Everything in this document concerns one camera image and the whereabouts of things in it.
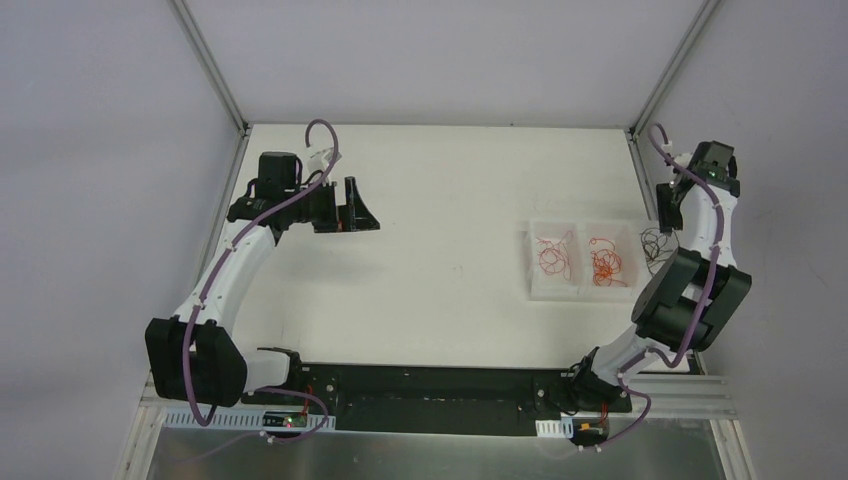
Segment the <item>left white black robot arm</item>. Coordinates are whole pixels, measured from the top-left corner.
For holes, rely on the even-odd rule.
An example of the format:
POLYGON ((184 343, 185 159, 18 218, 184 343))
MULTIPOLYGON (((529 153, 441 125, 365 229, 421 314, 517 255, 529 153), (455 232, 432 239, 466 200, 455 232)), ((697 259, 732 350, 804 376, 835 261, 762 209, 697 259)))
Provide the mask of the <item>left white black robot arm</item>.
POLYGON ((232 338, 235 321, 255 275, 282 235, 295 224, 317 234, 376 231, 381 225, 359 194, 354 177, 336 200, 329 179, 333 152, 315 152, 305 177, 295 153, 264 152, 258 171, 227 212, 214 260, 189 297, 168 318, 154 318, 145 344, 156 393, 165 399, 231 407, 266 387, 281 404, 297 402, 305 378, 293 370, 293 352, 276 347, 248 351, 232 338))

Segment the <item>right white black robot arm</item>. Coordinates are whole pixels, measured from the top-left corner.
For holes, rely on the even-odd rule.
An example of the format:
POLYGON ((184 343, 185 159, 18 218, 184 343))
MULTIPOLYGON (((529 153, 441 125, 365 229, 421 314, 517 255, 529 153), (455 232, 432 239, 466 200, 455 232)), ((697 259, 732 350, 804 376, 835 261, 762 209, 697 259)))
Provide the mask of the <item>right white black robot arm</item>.
POLYGON ((733 147, 701 142, 677 158, 666 144, 659 151, 675 176, 656 187, 658 222, 662 232, 677 234, 677 247, 636 300, 631 326, 566 377, 569 413, 612 408, 646 367, 675 367, 688 352, 706 350, 751 289, 731 247, 741 194, 733 147))

